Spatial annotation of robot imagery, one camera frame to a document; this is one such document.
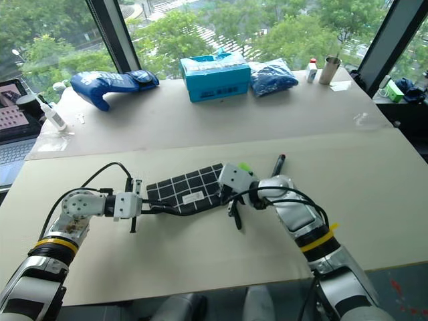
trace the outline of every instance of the table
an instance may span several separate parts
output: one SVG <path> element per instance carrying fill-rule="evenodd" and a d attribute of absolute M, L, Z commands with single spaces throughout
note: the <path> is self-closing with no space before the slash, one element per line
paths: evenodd
<path fill-rule="evenodd" d="M 146 92 L 106 95 L 109 112 L 98 110 L 68 88 L 58 104 L 58 112 L 73 133 L 68 136 L 66 149 L 37 152 L 36 145 L 28 159 L 251 142 L 347 132 L 365 126 L 392 127 L 354 81 L 350 89 L 333 92 L 318 80 L 307 83 L 305 71 L 294 73 L 299 85 L 284 92 L 256 98 L 249 91 L 198 103 L 190 102 L 183 80 L 166 80 Z M 333 80 L 351 79 L 340 68 Z M 84 115 L 85 124 L 76 119 L 76 114 Z M 361 116 L 366 125 L 357 121 Z M 45 124 L 40 138 L 52 128 Z M 49 144 L 55 143 L 49 135 L 47 138 Z"/>
<path fill-rule="evenodd" d="M 212 146 L 140 150 L 26 162 L 0 207 L 0 288 L 37 240 L 56 198 L 96 169 L 121 161 L 144 184 L 217 162 L 249 163 L 259 177 L 288 155 L 283 173 L 338 222 L 336 236 L 364 269 L 428 260 L 427 165 L 394 128 Z M 94 187 L 124 187 L 109 169 Z M 303 255 L 270 209 L 225 208 L 130 222 L 93 218 L 71 265 L 64 305 L 95 304 L 305 278 Z"/>

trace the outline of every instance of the pen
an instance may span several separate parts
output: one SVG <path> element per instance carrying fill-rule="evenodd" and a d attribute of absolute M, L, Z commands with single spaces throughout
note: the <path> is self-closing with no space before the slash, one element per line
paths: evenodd
<path fill-rule="evenodd" d="M 276 161 L 276 164 L 274 167 L 274 171 L 272 173 L 272 177 L 279 175 L 281 173 L 282 165 L 284 164 L 285 159 L 286 159 L 285 154 L 281 154 L 278 157 L 278 160 Z"/>

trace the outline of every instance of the tissue box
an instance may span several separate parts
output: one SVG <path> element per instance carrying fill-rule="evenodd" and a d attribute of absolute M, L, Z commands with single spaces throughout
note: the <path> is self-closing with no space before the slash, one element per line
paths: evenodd
<path fill-rule="evenodd" d="M 180 59 L 180 69 L 192 102 L 248 91 L 250 69 L 239 53 Z"/>

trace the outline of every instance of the white bottle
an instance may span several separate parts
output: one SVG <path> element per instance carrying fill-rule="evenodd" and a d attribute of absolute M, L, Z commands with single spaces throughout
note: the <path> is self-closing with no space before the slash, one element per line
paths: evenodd
<path fill-rule="evenodd" d="M 316 59 L 312 58 L 308 64 L 308 67 L 306 68 L 306 80 L 308 82 L 314 82 L 317 71 L 318 68 L 316 67 Z"/>
<path fill-rule="evenodd" d="M 61 118 L 61 116 L 52 108 L 50 108 L 47 104 L 44 102 L 40 102 L 40 108 L 45 113 L 45 116 L 49 121 L 58 129 L 59 131 L 63 131 L 66 129 L 67 124 L 64 122 L 64 119 Z"/>

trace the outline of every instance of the stainless steel cup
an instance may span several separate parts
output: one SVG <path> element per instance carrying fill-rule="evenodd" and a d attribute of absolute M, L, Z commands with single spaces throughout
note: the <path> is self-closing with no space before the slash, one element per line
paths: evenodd
<path fill-rule="evenodd" d="M 339 58 L 327 57 L 326 64 L 322 68 L 320 84 L 329 85 L 341 63 L 342 60 Z"/>

